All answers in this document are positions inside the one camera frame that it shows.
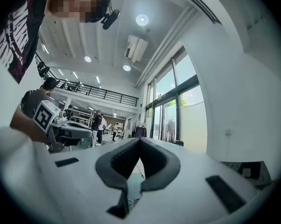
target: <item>hand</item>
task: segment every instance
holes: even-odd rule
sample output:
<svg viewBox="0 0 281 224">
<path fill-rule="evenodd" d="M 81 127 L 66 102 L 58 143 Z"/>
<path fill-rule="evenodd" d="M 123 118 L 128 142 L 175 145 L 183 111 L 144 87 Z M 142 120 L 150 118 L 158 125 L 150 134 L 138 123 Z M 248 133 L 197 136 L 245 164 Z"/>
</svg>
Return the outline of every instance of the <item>hand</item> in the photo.
<svg viewBox="0 0 281 224">
<path fill-rule="evenodd" d="M 31 138 L 32 141 L 42 142 L 44 144 L 48 143 L 46 134 L 37 126 L 37 124 L 32 119 L 28 118 L 18 108 L 14 113 L 10 126 L 11 128 L 25 133 Z"/>
</svg>

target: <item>recessed ceiling light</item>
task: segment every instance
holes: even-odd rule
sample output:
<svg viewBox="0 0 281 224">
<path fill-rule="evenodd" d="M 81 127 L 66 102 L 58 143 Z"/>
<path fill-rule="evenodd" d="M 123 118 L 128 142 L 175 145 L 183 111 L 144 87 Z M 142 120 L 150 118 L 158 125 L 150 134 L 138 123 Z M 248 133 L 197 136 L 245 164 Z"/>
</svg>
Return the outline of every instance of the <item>recessed ceiling light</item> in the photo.
<svg viewBox="0 0 281 224">
<path fill-rule="evenodd" d="M 130 71 L 130 70 L 131 70 L 131 67 L 128 66 L 128 65 L 124 65 L 124 66 L 123 66 L 123 69 L 124 69 L 125 71 Z"/>
<path fill-rule="evenodd" d="M 84 59 L 85 59 L 85 61 L 87 61 L 87 62 L 91 62 L 91 61 L 92 61 L 92 59 L 91 59 L 89 56 L 85 56 Z"/>
<path fill-rule="evenodd" d="M 139 26 L 145 26 L 146 24 L 149 23 L 149 18 L 147 15 L 145 14 L 139 14 L 137 17 L 136 17 L 136 23 L 139 25 Z"/>
</svg>

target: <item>man in gray shirt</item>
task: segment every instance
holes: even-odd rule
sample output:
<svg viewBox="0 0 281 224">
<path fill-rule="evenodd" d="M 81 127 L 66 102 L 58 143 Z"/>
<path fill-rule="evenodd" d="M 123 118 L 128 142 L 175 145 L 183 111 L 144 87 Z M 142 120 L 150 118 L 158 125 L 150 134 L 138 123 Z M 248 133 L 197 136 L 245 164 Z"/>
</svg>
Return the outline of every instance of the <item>man in gray shirt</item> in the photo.
<svg viewBox="0 0 281 224">
<path fill-rule="evenodd" d="M 56 81 L 56 79 L 54 79 L 53 77 L 49 77 L 40 89 L 32 92 L 29 95 L 24 105 L 23 113 L 32 119 L 34 117 L 34 112 L 38 108 L 40 102 L 42 100 L 50 100 L 47 94 L 53 91 L 57 84 L 58 82 Z"/>
</svg>

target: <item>wall outlet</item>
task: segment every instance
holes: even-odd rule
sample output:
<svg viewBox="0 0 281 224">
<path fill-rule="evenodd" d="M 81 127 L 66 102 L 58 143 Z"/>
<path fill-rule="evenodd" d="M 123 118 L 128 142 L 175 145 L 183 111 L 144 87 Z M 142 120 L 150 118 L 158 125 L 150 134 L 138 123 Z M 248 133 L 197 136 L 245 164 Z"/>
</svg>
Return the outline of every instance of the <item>wall outlet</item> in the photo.
<svg viewBox="0 0 281 224">
<path fill-rule="evenodd" d="M 225 135 L 231 135 L 231 134 L 232 134 L 231 129 L 226 129 L 226 130 L 225 130 Z"/>
</svg>

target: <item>hanging clothes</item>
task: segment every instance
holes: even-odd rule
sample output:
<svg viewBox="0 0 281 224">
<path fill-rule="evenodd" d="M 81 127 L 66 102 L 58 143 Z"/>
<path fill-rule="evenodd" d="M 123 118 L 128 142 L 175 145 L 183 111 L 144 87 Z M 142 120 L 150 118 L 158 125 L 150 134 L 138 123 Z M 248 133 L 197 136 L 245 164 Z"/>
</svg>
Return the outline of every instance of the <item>hanging clothes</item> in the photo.
<svg viewBox="0 0 281 224">
<path fill-rule="evenodd" d="M 146 126 L 139 125 L 135 129 L 134 137 L 146 137 Z"/>
</svg>

